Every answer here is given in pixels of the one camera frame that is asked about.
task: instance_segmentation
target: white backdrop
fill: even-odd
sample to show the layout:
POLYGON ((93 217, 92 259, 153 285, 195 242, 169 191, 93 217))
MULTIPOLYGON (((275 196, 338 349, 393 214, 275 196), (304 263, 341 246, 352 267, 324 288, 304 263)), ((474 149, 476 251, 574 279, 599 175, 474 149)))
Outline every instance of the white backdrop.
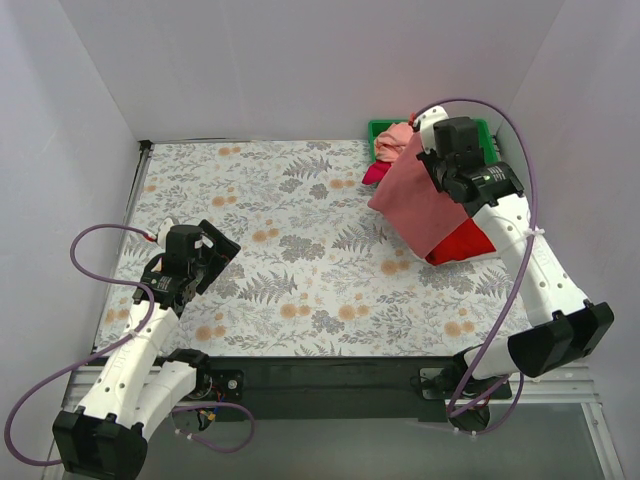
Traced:
MULTIPOLYGON (((56 0, 0 1, 0 422, 29 387, 93 345, 104 286, 69 261, 84 227, 121 221, 137 145, 56 0)), ((81 257, 109 273, 117 236, 81 257)), ((17 417, 23 453, 46 459, 68 377, 17 417)), ((0 478, 39 479, 0 448, 0 478)))
POLYGON ((563 0, 61 0, 138 139, 364 138, 445 96, 507 108, 563 0))
MULTIPOLYGON (((639 75, 640 5, 567 0, 510 109, 538 170, 549 242, 616 315, 589 364, 629 479, 640 476, 639 75)), ((517 159, 506 127, 499 140, 517 159)))

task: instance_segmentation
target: floral pattern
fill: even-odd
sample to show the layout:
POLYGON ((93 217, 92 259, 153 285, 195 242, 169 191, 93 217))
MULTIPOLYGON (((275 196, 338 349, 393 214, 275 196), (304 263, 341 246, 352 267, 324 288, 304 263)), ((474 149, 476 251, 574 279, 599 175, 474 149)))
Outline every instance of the floral pattern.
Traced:
MULTIPOLYGON (((242 246, 162 347, 209 355, 450 355, 485 338, 511 279, 499 260, 432 267, 377 212, 362 141, 156 145, 132 224, 207 219, 242 246)), ((117 276, 159 248, 128 235, 117 276)), ((132 291, 112 287, 97 337, 116 340, 132 291)), ((501 334, 527 327, 518 301, 501 334)))

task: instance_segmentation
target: pink cloth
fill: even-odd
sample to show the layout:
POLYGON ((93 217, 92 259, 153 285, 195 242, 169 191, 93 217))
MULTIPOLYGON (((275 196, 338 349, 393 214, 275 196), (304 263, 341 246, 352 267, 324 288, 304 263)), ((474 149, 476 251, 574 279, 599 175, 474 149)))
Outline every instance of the pink cloth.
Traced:
POLYGON ((469 217, 462 205, 436 191, 416 158, 421 150, 420 134, 414 134, 378 185, 369 207, 382 213, 411 250, 425 258, 469 217))
POLYGON ((413 135, 408 123, 394 123, 373 141, 376 160, 393 163, 407 146, 413 135))

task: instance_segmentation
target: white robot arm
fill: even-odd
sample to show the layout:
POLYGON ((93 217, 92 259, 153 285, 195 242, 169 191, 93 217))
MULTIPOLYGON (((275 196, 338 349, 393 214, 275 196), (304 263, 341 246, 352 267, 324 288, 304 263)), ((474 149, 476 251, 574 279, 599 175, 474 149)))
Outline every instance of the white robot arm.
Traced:
MULTIPOLYGON (((468 117, 449 119, 442 107, 434 107, 416 118, 413 126, 424 149, 418 159, 436 189, 464 206, 512 278, 525 257, 527 238, 534 237, 520 289, 533 328, 493 341, 472 379, 518 372, 537 377, 591 353, 613 322, 611 309, 606 303, 593 305, 558 262, 544 231, 531 231, 522 185, 506 163, 485 165, 475 122, 468 117)), ((456 355, 458 368, 448 372, 449 381, 457 383, 479 349, 456 355)))
POLYGON ((149 321, 135 331, 150 308, 150 298, 139 288, 122 333, 133 338, 113 351, 76 410, 60 412, 54 422, 67 471, 93 478, 136 478, 147 440, 162 420, 184 397, 206 399, 211 391, 205 368, 209 357, 195 350, 174 352, 151 383, 144 384, 185 306, 196 293, 204 293, 240 247, 206 221, 192 226, 167 220, 157 241, 165 253, 147 264, 140 281, 154 295, 149 321))

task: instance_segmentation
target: green basket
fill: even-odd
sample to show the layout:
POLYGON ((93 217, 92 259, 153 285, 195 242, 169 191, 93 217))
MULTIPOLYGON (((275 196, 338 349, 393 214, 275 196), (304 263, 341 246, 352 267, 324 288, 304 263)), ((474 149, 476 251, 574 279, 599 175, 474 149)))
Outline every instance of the green basket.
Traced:
MULTIPOLYGON (((498 158, 498 153, 495 148, 495 144, 493 141, 493 137, 489 133, 489 125, 485 120, 481 118, 474 119, 476 124, 478 125, 478 136, 480 140, 480 146, 484 150, 484 163, 490 165, 492 163, 496 163, 498 158)), ((376 161, 376 152, 373 148, 373 141, 380 135, 382 132, 385 132, 392 124, 407 122, 406 119, 396 119, 396 120, 371 120, 369 122, 369 148, 371 149, 371 162, 376 161)))

